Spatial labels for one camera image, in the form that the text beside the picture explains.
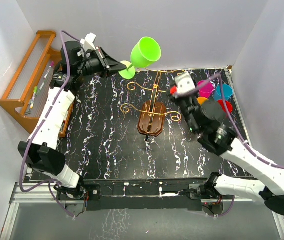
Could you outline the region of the orange plastic wine glass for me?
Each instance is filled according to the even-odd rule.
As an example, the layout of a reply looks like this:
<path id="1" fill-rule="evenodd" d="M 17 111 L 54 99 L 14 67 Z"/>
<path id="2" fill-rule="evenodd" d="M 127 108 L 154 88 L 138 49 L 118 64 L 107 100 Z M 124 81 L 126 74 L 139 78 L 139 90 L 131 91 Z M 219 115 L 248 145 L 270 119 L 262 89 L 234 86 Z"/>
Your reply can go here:
<path id="1" fill-rule="evenodd" d="M 204 102 L 206 102 L 206 101 L 208 101 L 208 99 L 207 98 L 205 98 L 205 97 L 198 97 L 197 98 L 197 102 L 200 104 L 200 105 L 202 105 Z"/>

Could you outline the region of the red plastic wine glass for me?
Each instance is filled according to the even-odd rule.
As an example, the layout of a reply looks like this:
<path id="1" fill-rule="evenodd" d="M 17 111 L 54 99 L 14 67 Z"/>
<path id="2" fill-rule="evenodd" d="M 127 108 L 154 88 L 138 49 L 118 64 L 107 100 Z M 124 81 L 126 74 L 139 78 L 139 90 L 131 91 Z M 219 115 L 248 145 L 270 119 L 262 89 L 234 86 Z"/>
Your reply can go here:
<path id="1" fill-rule="evenodd" d="M 232 110 L 233 110 L 233 106 L 230 102 L 226 101 L 226 102 L 223 102 L 222 99 L 219 99 L 217 101 L 220 106 L 222 107 L 222 110 L 225 112 L 225 113 L 232 113 Z"/>

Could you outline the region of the magenta plastic wine glass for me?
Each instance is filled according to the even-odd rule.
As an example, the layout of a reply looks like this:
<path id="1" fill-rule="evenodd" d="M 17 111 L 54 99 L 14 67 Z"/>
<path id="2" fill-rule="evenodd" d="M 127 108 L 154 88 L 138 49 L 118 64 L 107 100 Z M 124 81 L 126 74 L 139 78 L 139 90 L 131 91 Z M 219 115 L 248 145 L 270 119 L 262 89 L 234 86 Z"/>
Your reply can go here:
<path id="1" fill-rule="evenodd" d="M 211 96 L 214 90 L 214 87 L 211 82 L 208 82 L 205 84 L 203 80 L 197 83 L 198 87 L 200 87 L 201 85 L 203 85 L 203 87 L 198 91 L 198 94 L 200 97 L 204 97 L 208 99 Z"/>

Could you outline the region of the blue plastic wine glass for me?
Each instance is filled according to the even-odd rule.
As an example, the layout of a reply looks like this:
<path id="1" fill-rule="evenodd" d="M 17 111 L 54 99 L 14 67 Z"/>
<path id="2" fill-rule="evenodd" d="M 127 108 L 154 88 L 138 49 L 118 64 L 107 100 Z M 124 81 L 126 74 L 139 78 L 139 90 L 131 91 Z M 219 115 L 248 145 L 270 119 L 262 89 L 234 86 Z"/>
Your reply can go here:
<path id="1" fill-rule="evenodd" d="M 227 84 L 222 84 L 222 85 L 218 85 L 215 89 L 215 92 L 213 94 L 213 99 L 215 101 L 221 100 L 222 99 L 222 94 L 221 94 L 221 90 L 223 90 L 223 95 L 226 101 L 230 100 L 232 95 L 233 95 L 233 90 L 232 88 L 227 85 Z"/>

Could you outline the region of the green plastic wine glass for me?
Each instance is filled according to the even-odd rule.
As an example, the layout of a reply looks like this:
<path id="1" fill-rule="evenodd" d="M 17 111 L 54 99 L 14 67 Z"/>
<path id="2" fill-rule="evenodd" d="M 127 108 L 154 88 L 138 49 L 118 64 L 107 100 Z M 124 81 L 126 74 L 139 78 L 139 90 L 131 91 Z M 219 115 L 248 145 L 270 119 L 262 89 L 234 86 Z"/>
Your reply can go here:
<path id="1" fill-rule="evenodd" d="M 121 61 L 126 67 L 119 71 L 119 75 L 124 79 L 132 79 L 135 75 L 135 68 L 144 69 L 157 62 L 161 58 L 161 48 L 159 43 L 148 36 L 140 40 L 132 48 L 130 61 Z"/>

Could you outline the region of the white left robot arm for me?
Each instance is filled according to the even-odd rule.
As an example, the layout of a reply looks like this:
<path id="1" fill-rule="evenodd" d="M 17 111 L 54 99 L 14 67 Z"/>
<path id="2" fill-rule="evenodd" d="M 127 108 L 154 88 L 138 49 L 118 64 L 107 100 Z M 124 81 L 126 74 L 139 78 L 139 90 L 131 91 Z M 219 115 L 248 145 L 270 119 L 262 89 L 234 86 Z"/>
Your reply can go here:
<path id="1" fill-rule="evenodd" d="M 60 128 L 81 85 L 81 77 L 98 74 L 106 78 L 127 67 L 92 43 L 64 42 L 60 54 L 61 60 L 52 71 L 48 96 L 38 123 L 27 141 L 18 144 L 22 157 L 19 183 L 23 182 L 24 168 L 29 167 L 58 182 L 78 200 L 84 196 L 85 187 L 80 184 L 81 177 L 67 166 L 64 154 L 56 150 Z"/>

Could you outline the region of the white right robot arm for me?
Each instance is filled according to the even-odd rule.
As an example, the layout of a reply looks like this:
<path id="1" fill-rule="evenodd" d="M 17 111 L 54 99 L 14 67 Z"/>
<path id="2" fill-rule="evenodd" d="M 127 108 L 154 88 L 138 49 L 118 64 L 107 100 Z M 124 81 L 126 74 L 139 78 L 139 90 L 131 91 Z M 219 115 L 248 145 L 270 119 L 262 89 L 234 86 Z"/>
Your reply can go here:
<path id="1" fill-rule="evenodd" d="M 198 142 L 208 152 L 231 161 L 251 174 L 254 179 L 228 177 L 213 172 L 200 186 L 200 192 L 212 199 L 219 196 L 239 196 L 264 203 L 271 211 L 284 216 L 284 169 L 272 166 L 270 160 L 262 162 L 259 155 L 247 149 L 233 128 L 224 124 L 226 112 L 213 100 L 199 104 L 193 96 L 176 98 L 167 93 L 176 104 Z"/>

